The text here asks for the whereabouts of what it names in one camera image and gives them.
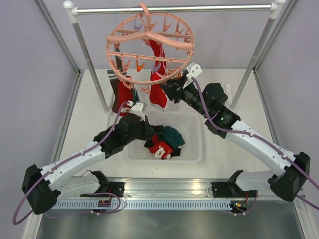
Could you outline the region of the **red santa sock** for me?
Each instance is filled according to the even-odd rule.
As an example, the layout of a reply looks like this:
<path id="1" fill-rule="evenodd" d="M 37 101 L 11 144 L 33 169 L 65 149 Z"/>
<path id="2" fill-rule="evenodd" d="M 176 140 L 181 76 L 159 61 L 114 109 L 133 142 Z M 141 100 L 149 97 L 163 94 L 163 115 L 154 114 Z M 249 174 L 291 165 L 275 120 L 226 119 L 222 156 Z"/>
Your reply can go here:
<path id="1" fill-rule="evenodd" d="M 155 158 L 162 159 L 162 160 L 171 158 L 170 154 L 173 151 L 173 149 L 161 139 L 158 144 L 147 149 Z"/>
<path id="2" fill-rule="evenodd" d="M 118 93 L 118 104 L 117 110 L 120 112 L 120 107 L 123 102 L 133 101 L 133 93 L 132 89 L 129 89 L 124 85 L 122 81 L 118 83 L 117 86 L 117 93 Z"/>

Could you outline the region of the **teal green sock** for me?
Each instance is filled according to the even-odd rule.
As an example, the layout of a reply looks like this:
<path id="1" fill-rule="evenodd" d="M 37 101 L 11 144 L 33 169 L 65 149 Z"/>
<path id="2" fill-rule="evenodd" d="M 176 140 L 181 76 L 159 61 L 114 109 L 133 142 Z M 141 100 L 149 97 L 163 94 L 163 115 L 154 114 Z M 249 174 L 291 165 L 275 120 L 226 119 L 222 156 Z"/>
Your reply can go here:
<path id="1" fill-rule="evenodd" d="M 161 132 L 161 139 L 172 149 L 178 149 L 185 145 L 182 135 L 171 126 L 164 126 Z"/>

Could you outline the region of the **pink round clip hanger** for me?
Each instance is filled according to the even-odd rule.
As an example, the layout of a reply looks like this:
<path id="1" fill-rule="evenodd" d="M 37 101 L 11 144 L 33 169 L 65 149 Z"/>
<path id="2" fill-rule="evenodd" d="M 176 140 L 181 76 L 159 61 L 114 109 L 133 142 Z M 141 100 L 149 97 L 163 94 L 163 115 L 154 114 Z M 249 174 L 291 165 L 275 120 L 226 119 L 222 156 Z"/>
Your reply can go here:
<path id="1" fill-rule="evenodd" d="M 194 53 L 195 39 L 190 26 L 171 13 L 150 13 L 143 3 L 143 12 L 120 22 L 106 38 L 106 57 L 117 78 L 129 89 L 136 85 L 164 83 L 181 74 Z M 125 75 L 117 69 L 115 56 L 122 59 Z M 159 70 L 155 80 L 128 76 L 146 67 Z"/>

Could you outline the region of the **black sock orange cuff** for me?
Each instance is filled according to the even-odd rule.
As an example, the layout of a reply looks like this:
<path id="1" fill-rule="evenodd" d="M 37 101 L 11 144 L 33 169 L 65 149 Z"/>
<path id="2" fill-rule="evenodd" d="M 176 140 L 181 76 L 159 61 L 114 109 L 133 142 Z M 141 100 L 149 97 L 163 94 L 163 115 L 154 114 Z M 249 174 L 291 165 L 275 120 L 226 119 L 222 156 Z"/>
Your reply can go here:
<path id="1" fill-rule="evenodd" d="M 154 130 L 154 133 L 145 141 L 145 148 L 153 147 L 160 142 L 159 135 L 162 133 L 163 125 L 152 125 L 152 129 Z"/>

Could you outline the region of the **black sock white stripes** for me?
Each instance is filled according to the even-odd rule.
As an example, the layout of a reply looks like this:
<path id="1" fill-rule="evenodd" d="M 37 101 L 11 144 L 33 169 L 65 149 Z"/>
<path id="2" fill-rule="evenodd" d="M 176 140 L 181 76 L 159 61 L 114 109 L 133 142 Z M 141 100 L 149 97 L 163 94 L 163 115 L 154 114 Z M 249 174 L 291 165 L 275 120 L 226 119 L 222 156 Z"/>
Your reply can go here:
<path id="1" fill-rule="evenodd" d="M 181 148 L 177 148 L 174 151 L 172 151 L 172 153 L 170 154 L 171 157 L 176 157 L 176 156 L 180 156 L 181 154 Z"/>

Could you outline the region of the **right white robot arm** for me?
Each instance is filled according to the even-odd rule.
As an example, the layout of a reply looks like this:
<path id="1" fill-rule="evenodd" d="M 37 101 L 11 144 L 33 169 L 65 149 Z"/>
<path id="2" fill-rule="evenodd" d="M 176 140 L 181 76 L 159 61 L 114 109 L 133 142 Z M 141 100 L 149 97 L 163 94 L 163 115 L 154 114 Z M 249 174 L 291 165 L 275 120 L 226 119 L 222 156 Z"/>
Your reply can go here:
<path id="1" fill-rule="evenodd" d="M 255 132 L 240 117 L 225 106 L 228 99 L 220 83 L 209 83 L 201 90 L 197 82 L 185 84 L 183 78 L 160 84 L 169 100 L 184 101 L 206 118 L 205 125 L 213 134 L 228 140 L 255 156 L 267 171 L 236 171 L 228 180 L 227 190 L 238 197 L 245 191 L 272 191 L 279 198 L 292 202 L 310 172 L 310 157 L 295 154 Z"/>

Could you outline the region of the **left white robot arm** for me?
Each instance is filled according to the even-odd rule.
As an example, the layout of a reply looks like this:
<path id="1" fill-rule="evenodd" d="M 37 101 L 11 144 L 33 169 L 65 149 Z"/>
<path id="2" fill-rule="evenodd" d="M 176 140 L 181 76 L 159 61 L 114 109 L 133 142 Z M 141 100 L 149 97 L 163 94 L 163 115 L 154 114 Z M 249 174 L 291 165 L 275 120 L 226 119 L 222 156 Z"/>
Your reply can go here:
<path id="1" fill-rule="evenodd" d="M 44 214 L 58 201 L 81 195 L 107 195 L 109 182 L 101 171 L 80 177 L 77 173 L 95 163 L 121 152 L 135 140 L 146 141 L 162 130 L 161 125 L 151 125 L 147 118 L 128 113 L 117 117 L 111 127 L 100 132 L 85 147 L 55 163 L 37 167 L 29 166 L 24 175 L 22 191 L 31 211 Z"/>

